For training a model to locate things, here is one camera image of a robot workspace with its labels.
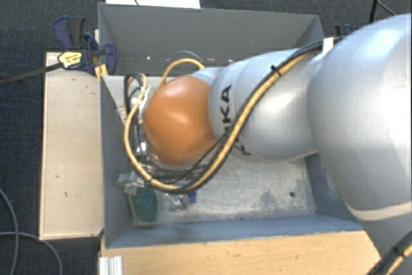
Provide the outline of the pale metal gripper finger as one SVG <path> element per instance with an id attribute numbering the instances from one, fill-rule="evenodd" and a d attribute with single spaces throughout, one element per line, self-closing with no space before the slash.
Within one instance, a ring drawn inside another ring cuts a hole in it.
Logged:
<path id="1" fill-rule="evenodd" d="M 119 174 L 117 185 L 124 190 L 125 194 L 135 196 L 139 189 L 145 187 L 145 182 L 136 172 L 131 171 Z"/>

